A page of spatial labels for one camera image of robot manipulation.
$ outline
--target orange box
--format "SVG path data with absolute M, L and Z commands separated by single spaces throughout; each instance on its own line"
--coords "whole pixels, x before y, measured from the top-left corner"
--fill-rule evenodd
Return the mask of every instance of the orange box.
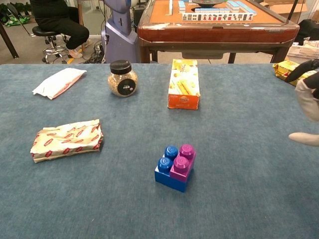
M 168 108 L 198 109 L 200 98 L 196 60 L 173 59 L 168 89 Z

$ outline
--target glass jar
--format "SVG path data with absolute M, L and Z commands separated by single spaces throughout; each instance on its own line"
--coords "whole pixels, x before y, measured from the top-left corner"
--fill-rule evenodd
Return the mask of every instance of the glass jar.
M 108 83 L 111 91 L 120 97 L 132 95 L 138 85 L 138 76 L 129 61 L 119 60 L 110 64 Z

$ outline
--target jar label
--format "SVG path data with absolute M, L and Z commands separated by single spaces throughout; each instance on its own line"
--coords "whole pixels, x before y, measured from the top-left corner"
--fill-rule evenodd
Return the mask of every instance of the jar label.
M 118 92 L 123 95 L 127 96 L 131 94 L 136 87 L 135 82 L 132 79 L 124 79 L 118 85 Z

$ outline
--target plastic wrapper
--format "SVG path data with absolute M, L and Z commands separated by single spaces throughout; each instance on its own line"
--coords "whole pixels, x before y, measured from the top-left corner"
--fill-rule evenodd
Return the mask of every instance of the plastic wrapper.
M 275 70 L 275 75 L 279 78 L 282 79 L 283 81 L 286 81 L 287 76 L 289 76 L 289 74 L 297 68 L 297 66 L 299 66 L 298 63 L 293 62 L 293 61 L 283 61 L 280 63 L 276 63 L 273 64 L 274 70 Z M 304 73 L 303 75 L 301 75 L 298 79 L 296 79 L 295 81 L 291 81 L 289 82 L 289 84 L 296 86 L 297 82 L 301 79 L 305 79 L 311 75 L 313 75 L 314 73 L 316 73 L 316 71 L 308 71 L 306 73 Z
M 78 70 L 74 68 L 63 69 L 62 71 L 59 71 L 45 79 L 32 92 L 34 95 L 40 94 L 52 100 L 69 89 L 85 72 L 86 70 Z
M 45 127 L 37 133 L 30 153 L 33 161 L 38 163 L 78 153 L 100 151 L 102 141 L 99 119 Z

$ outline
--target white paper packet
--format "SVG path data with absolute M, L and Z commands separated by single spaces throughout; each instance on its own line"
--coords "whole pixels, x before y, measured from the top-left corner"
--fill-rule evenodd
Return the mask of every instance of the white paper packet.
M 45 79 L 32 92 L 52 100 L 69 89 L 85 72 L 86 70 L 66 68 Z

